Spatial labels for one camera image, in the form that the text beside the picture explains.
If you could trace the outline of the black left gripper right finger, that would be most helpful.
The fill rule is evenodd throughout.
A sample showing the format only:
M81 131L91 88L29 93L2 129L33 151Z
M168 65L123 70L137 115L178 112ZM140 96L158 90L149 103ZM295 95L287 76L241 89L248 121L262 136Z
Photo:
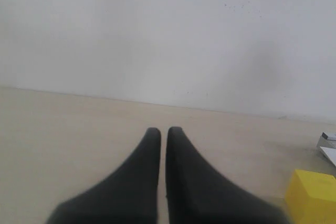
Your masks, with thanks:
M289 223L213 168L177 126L167 134L165 183L170 223Z

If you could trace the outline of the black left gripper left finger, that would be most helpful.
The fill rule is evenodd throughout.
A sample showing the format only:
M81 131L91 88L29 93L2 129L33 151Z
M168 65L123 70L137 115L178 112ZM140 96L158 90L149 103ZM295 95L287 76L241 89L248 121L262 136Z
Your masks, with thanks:
M47 223L157 223L160 158L161 133L150 127L118 169L59 204Z

